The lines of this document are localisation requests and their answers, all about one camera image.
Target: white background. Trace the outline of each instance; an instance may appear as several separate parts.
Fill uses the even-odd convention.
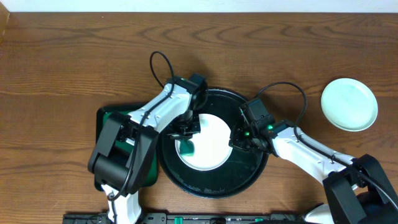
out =
[[[10,12],[398,12],[398,0],[0,0]]]

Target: white disc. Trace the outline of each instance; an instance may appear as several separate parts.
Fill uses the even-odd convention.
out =
[[[377,118],[377,101],[363,83],[351,78],[340,78],[326,86],[321,106],[326,118],[346,131],[362,131]]]
[[[206,171],[221,166],[231,155],[228,146],[231,130],[219,117],[212,114],[199,114],[200,133],[194,134],[190,141],[195,146],[192,156],[180,155],[180,141],[175,141],[175,148],[180,159],[189,167]]]

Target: green object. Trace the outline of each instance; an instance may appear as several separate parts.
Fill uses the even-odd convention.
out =
[[[182,221],[183,221],[182,217],[175,217],[174,218],[174,224],[182,224]]]
[[[183,139],[180,141],[180,155],[193,156],[195,153],[195,146],[189,140]]]
[[[119,112],[122,114],[128,114],[131,111],[119,111]],[[108,113],[104,114],[103,124],[105,124],[105,121],[108,119],[108,117],[111,115],[111,113],[112,112],[108,112]],[[120,142],[120,141],[116,141],[115,146],[122,150],[125,150],[128,153],[131,153],[131,151],[134,149],[134,146],[130,145],[129,143]],[[157,159],[156,159],[156,154],[155,154],[154,160],[152,161],[152,164],[150,165],[148,176],[142,186],[143,187],[152,186],[156,183],[156,180],[157,180]]]

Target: green sponge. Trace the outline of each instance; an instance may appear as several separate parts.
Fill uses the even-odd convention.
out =
[[[193,156],[195,152],[195,146],[189,140],[183,139],[180,141],[180,155],[181,156]]]

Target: round white plate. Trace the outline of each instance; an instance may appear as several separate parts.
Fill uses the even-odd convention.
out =
[[[326,118],[346,131],[362,131],[377,118],[377,101],[363,83],[351,78],[340,78],[326,86],[321,106]]]
[[[212,114],[199,114],[200,133],[194,134],[190,141],[195,146],[192,156],[180,155],[180,141],[175,141],[175,149],[180,159],[189,167],[206,171],[221,166],[231,155],[228,146],[231,130],[219,117]]]

